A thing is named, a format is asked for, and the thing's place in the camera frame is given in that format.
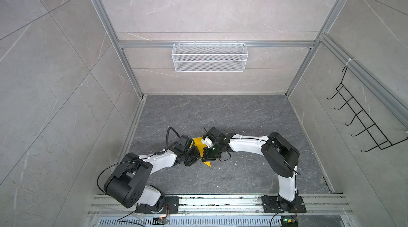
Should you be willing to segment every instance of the floor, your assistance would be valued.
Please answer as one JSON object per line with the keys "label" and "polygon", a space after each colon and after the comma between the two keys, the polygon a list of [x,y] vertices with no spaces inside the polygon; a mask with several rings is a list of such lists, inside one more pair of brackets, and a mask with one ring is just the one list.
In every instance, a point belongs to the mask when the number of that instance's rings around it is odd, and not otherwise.
{"label": "floor", "polygon": [[[284,95],[151,95],[147,97],[130,152],[149,154],[164,148],[167,128],[201,137],[212,126],[243,135],[280,133],[300,152],[299,194],[327,194],[322,172]],[[176,139],[171,134],[170,143]],[[234,152],[231,159],[179,164],[150,176],[167,194],[277,194],[278,176],[257,154]]]}

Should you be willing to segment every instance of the black wire rack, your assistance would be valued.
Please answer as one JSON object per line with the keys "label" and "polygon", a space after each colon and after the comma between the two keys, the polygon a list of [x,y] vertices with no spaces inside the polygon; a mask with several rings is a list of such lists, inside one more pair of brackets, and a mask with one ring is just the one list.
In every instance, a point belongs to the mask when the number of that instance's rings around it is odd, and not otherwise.
{"label": "black wire rack", "polygon": [[[352,137],[355,137],[355,136],[358,136],[358,135],[360,135],[361,133],[363,133],[363,132],[368,132],[368,134],[370,135],[370,137],[373,139],[373,141],[375,142],[375,144],[376,144],[376,146],[374,146],[373,148],[370,148],[370,149],[368,149],[368,150],[366,150],[366,151],[363,151],[363,150],[361,150],[361,152],[368,152],[368,151],[370,151],[370,150],[373,150],[374,148],[380,148],[381,150],[384,150],[385,148],[389,148],[389,147],[392,147],[392,146],[395,146],[396,144],[399,144],[399,143],[401,143],[401,142],[403,142],[403,141],[406,141],[406,140],[408,140],[408,137],[407,138],[405,138],[405,139],[403,139],[403,140],[401,140],[401,141],[399,141],[399,142],[396,142],[396,143],[392,143],[388,138],[387,138],[387,136],[385,136],[385,134],[381,131],[381,129],[377,126],[377,124],[374,122],[374,120],[370,117],[370,115],[364,110],[364,108],[360,105],[360,103],[355,99],[355,97],[350,93],[350,91],[344,86],[344,84],[343,84],[343,80],[344,80],[344,76],[346,75],[346,71],[347,71],[347,67],[345,66],[344,68],[343,68],[343,70],[342,70],[342,72],[344,71],[344,74],[343,74],[343,77],[342,77],[342,79],[341,79],[341,82],[340,82],[340,84],[336,87],[336,93],[331,97],[331,98],[327,98],[328,100],[331,100],[331,99],[333,99],[333,97],[334,96],[336,96],[337,94],[339,94],[342,98],[343,98],[343,100],[345,101],[345,103],[343,104],[343,106],[341,106],[340,108],[338,108],[338,109],[334,109],[335,111],[337,111],[337,110],[340,110],[340,109],[342,109],[344,106],[349,106],[349,108],[351,109],[351,111],[353,111],[353,113],[354,113],[354,117],[353,117],[353,119],[351,120],[351,122],[349,123],[349,124],[347,124],[347,123],[344,123],[345,125],[347,125],[347,126],[349,126],[349,125],[351,125],[352,123],[353,123],[353,121],[354,121],[354,119],[355,118],[357,118],[359,121],[360,121],[360,123],[363,125],[363,127],[364,127],[364,130],[362,130],[362,131],[360,131],[358,134],[356,134],[356,135],[353,135],[353,134],[350,134]],[[351,96],[348,100],[346,100],[346,98],[344,97],[344,95],[343,94],[341,94],[341,92],[340,92],[340,90],[341,89],[345,89],[348,93],[349,93],[349,95]],[[352,99],[354,99],[354,101],[357,103],[357,105],[360,107],[360,111],[355,111],[351,106],[350,106],[350,104],[349,104],[349,102],[352,100]],[[367,126],[367,125],[365,125],[364,124],[364,122],[361,120],[361,118],[359,117],[359,114],[362,114],[362,113],[364,113],[364,114],[366,114],[366,116],[368,116],[368,118],[370,118],[370,120],[371,120],[371,122],[373,122],[373,124],[372,125],[370,125],[370,126]],[[380,131],[380,133],[384,136],[384,138],[385,138],[385,141],[384,142],[381,142],[381,143],[378,143],[376,140],[375,140],[375,138],[373,137],[373,135],[371,134],[371,132],[370,132],[370,128],[377,128],[379,131]]]}

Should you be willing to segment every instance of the white wire basket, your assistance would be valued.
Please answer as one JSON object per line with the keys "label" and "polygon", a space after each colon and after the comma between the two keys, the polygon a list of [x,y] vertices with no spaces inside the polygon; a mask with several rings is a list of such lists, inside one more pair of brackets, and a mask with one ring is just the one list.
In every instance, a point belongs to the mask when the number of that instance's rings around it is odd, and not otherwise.
{"label": "white wire basket", "polygon": [[177,43],[171,52],[176,72],[244,71],[244,43]]}

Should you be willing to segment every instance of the yellow object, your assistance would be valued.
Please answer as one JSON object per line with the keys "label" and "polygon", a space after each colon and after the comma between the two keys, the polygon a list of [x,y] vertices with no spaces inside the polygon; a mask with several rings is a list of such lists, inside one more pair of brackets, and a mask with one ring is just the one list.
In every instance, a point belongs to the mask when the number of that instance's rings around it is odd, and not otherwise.
{"label": "yellow object", "polygon": [[[206,147],[206,145],[204,145],[203,143],[201,143],[201,139],[202,139],[202,137],[200,137],[200,138],[193,138],[194,144],[197,146],[198,151],[200,151],[201,157],[203,157],[204,147]],[[208,166],[211,167],[211,163],[210,163],[209,161],[203,161],[203,163],[205,163],[205,164],[207,164]]]}

